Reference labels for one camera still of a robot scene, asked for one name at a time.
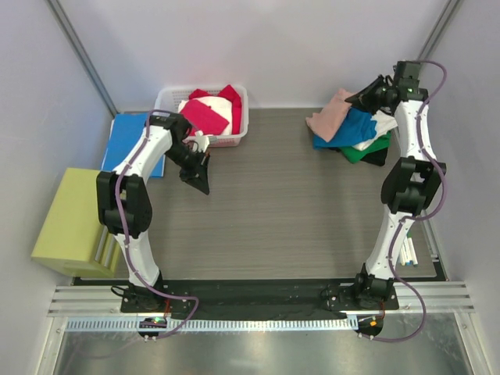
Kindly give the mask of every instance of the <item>green cloth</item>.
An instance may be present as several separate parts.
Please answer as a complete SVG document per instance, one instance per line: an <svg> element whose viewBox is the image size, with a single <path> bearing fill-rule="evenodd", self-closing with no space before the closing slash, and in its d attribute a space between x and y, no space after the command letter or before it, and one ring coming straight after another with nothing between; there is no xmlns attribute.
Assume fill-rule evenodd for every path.
<svg viewBox="0 0 500 375"><path fill-rule="evenodd" d="M391 144L391 132L378 138L374 143L370 145L366 150L360 151L356 150L354 147L340 147L340 150L344 154L345 158L352 164L357 163L359 160L365 157L366 154L371 152L383 150L389 147Z"/></svg>

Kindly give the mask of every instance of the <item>folded clothes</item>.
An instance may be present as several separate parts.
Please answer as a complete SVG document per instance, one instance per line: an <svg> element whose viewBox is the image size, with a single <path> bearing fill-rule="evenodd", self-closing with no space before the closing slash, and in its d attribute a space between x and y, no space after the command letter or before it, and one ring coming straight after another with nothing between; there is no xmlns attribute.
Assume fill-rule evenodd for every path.
<svg viewBox="0 0 500 375"><path fill-rule="evenodd" d="M200 130L202 130L203 133L212 134L212 135L229 135L229 134L231 134L231 131L233 130L233 114L232 114L233 104L229 100L227 100L225 98L219 98L218 96L204 96L202 98L183 100L180 102L179 108L177 109L177 111L179 113L183 113L184 107L189 102L201 102L204 105L208 106L213 112L218 113L224 119L227 120L227 122L226 122L227 125L226 125L226 127L224 127L222 129L222 131L220 131L218 126L216 129L214 129L213 127L211 129L209 129L207 123L200 123L200 124L196 123L196 126ZM191 131L190 135L195 135L194 129Z"/></svg>
<svg viewBox="0 0 500 375"><path fill-rule="evenodd" d="M194 125L194 128L202 130L204 134L219 135L229 123L219 113L198 100L187 101L180 113ZM190 135L195 135L194 132L195 129L192 129Z"/></svg>
<svg viewBox="0 0 500 375"><path fill-rule="evenodd" d="M326 142L315 135L314 148L345 147L357 145L359 142L369 140L377 135L375 126L377 122L372 120L372 115L367 112L351 108L338 129L335 137Z"/></svg>
<svg viewBox="0 0 500 375"><path fill-rule="evenodd" d="M189 99L203 98L205 96L212 96L206 91L203 91L199 88L194 90L191 95L189 95ZM231 114L232 114L232 124L233 129L231 134L240 134L241 127L241 112L242 112L242 104L240 95L234 90L234 88L228 84L225 88L223 88L219 94L217 94L220 98L225 98L232 103Z"/></svg>
<svg viewBox="0 0 500 375"><path fill-rule="evenodd" d="M354 145L356 150L366 150L368 147L372 145L372 143L375 142L378 138L382 137L385 135L388 131L394 129L395 127L398 127L398 123L396 123L396 120L394 117L386 115L382 111L377 111L372 116L372 120L377 121L377 125L375 125L375 131L377 132L377 135L373 139L369 139L368 141L360 142L357 145Z"/></svg>
<svg viewBox="0 0 500 375"><path fill-rule="evenodd" d="M344 88L339 89L320 113L313 113L312 117L305 119L307 126L325 142L331 141L351 108L351 104L345 102L345 99L353 95Z"/></svg>
<svg viewBox="0 0 500 375"><path fill-rule="evenodd" d="M344 154L345 158L351 163L357 163L359 160L363 159L365 155L370 154L371 152L376 152L379 150L383 150L384 148L389 147L391 144L391 132L388 131L382 137L379 137L372 145L366 148L363 151L356 150L353 147L340 147L342 154Z"/></svg>
<svg viewBox="0 0 500 375"><path fill-rule="evenodd" d="M389 148L382 148L381 150L366 154L361 161L375 166L385 166L385 159L388 157L388 149Z"/></svg>

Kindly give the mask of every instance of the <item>light pink towel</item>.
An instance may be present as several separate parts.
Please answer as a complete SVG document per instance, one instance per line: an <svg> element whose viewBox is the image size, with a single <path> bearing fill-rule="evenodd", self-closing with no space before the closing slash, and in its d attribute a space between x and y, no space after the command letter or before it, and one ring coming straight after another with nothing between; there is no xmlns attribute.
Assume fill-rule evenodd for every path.
<svg viewBox="0 0 500 375"><path fill-rule="evenodd" d="M341 88L327 106L321 110L321 113L313 113L312 117L307 117L305 121L312 132L326 142L331 141L351 107L351 104L344 102L344 100L353 95L353 93Z"/></svg>

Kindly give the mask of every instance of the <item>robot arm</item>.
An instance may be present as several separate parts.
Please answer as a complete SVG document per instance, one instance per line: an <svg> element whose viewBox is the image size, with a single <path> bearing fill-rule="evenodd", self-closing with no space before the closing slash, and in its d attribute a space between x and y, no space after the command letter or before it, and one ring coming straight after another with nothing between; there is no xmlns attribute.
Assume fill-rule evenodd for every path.
<svg viewBox="0 0 500 375"><path fill-rule="evenodd" d="M193 149L183 143L191 132L190 123L179 114L169 116L151 116L149 135L145 128L141 139L134 146L126 159L112 172L101 172L97 177L98 218L115 236L125 255L125 236L120 213L116 204L115 187L118 176L129 166L129 161L141 147L143 140L148 139L141 153L129 166L120 186L121 200L125 211L130 233L128 245L130 260L141 277L156 290L163 290L163 280L158 266L152 256L148 238L148 228L152 220L152 207L149 201L146 183L156 163L166 155L181 167L180 179L194 188L209 194L208 164L209 137L197 131ZM161 298L148 291L129 266L129 306L139 309L156 309L162 304Z"/></svg>
<svg viewBox="0 0 500 375"><path fill-rule="evenodd" d="M389 79L379 76L358 94L346 99L362 111L375 113L386 109L395 116L401 157L382 186L380 200L384 204L384 219L372 254L353 285L329 291L329 295L334 296L329 303L332 311L378 310L382 304L385 309L398 309L391 264L396 264L414 219L429 207L441 184L440 171L434 166L439 166L443 173L446 170L444 163L435 161L430 145L428 105L423 107L428 95L427 90L419 88L419 72L419 62L400 61L395 66L391 84ZM378 332L371 327L367 331L368 334Z"/></svg>

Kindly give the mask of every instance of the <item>cable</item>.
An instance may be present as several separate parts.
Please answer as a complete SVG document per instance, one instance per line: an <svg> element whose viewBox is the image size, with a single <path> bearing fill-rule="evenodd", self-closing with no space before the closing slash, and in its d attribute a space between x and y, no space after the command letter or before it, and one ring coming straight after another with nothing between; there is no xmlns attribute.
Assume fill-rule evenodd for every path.
<svg viewBox="0 0 500 375"><path fill-rule="evenodd" d="M382 320L385 318L385 304L383 302L380 303L380 308L382 309L382 316L380 317Z"/></svg>
<svg viewBox="0 0 500 375"><path fill-rule="evenodd" d="M117 297L120 297L120 298L123 298L125 296L125 293L127 292L127 289L125 289L124 287L118 287L116 285L113 285L111 287L111 292L117 296ZM128 294L128 295L133 295L135 297L135 300L137 302L137 304L142 307L144 310L148 310L148 311L151 311L151 312L155 312L156 311L156 308L155 307L147 307L145 306L143 303L141 303L141 296L140 295L137 295L137 294Z"/></svg>
<svg viewBox="0 0 500 375"><path fill-rule="evenodd" d="M152 287L151 285L149 285L146 282L146 280L140 275L139 271L135 268L134 264L132 263L132 259L130 257L130 248L129 248L129 245L130 245L130 233L129 233L129 230L128 230L127 219L125 217L125 211L123 210L122 200L121 200L121 197L120 197L120 186L121 186L123 178L125 177L125 173L127 173L127 171L132 167L132 164L137 159L137 157L141 154L142 150L145 148L145 146L148 143L148 140L149 140L150 117L152 116L153 113L167 113L169 115L173 114L171 111L164 111L162 109L153 109L153 110L151 110L151 111L148 112L148 116L146 118L146 132L145 132L145 137L143 138L142 143L138 147L137 151L128 160L127 164L125 165L125 167L121 171L120 175L118 176L118 179L116 180L116 184L115 184L115 200L116 200L116 205L117 205L117 208L118 208L118 212L120 213L120 220L121 220L121 223L122 223L123 234L125 236L125 240L123 242L124 252L125 252L125 259L127 261L127 265L130 268L130 271L135 275L135 277L149 291L155 293L156 295L159 295L160 297L168 298L168 299L175 299L177 301L182 301L182 300L195 301L195 306L189 312L189 314L187 315L186 319L184 319L182 322L180 322L180 324L177 327L173 328L169 332L166 332L165 334L159 334L156 338L160 339L160 338L167 338L167 337L175 334L176 332L178 332L178 330L180 328L182 328L189 321L189 319L192 318L193 315L195 314L196 310L198 309L199 300L198 300L198 297L195 297L195 296L182 296L182 297L179 297L179 296L176 296L176 295L168 295L166 293L162 293L161 291L157 291L156 289L154 289L154 287Z"/></svg>
<svg viewBox="0 0 500 375"><path fill-rule="evenodd" d="M166 321L166 314L170 312L170 300L166 300L166 307L165 307L165 312L163 313L163 319Z"/></svg>
<svg viewBox="0 0 500 375"><path fill-rule="evenodd" d="M391 269L391 272L392 272L394 278L397 281L399 281L400 283L402 283L403 285L405 285L407 288L409 288L415 294L415 296L419 299L420 304L422 305L422 321L420 322L420 325L418 326L418 328L412 334L409 334L408 336L400 337L400 338L384 338L384 337L372 337L372 336L369 336L367 334L361 334L362 337L368 338L370 340L381 341L381 342L391 342L391 343L403 342L403 341L407 341L411 338L414 338L417 334L419 334L422 331L422 329L425 326L425 323L427 321L427 308L425 306L425 301L423 300L422 295L412 285L410 285L407 281L403 280L396 273L396 269L395 269L394 265L392 264L392 253L394 252L396 239L397 239L399 233L401 232L403 226L405 225L406 220L424 221L424 220L430 219L431 217L436 216L436 214L439 211L441 211L441 209L445 203L446 195L448 193L448 182L445 178L445 174L444 174L443 170L439 166L438 161L435 160L429 154L429 152L425 149L425 144L423 143L423 139L422 139L422 127L421 127L422 112L425 109L426 105L429 105L430 100L441 90L441 88L445 84L446 78L448 77L448 72L446 71L446 68L443 65L441 65L439 62L435 62L432 60L416 60L416 61L413 61L413 63L431 64L431 65L434 65L434 66L441 68L441 70L443 72L443 77L441 79L440 84L436 87L436 89L432 92L432 94L430 94L429 97L423 101L422 105L420 106L419 110L416 113L416 134L417 134L417 139L418 139L420 151L429 160L429 162L432 164L432 166L436 169L437 174L439 175L439 178L441 179L441 183L442 183L443 187L442 187L441 199L440 199L439 203L437 204L436 208L434 209L434 211L426 216L418 216L418 217L416 217L416 216L404 216L399 221L398 228L396 229L394 237L391 240L391 244L389 245L389 256L388 256L389 268Z"/></svg>

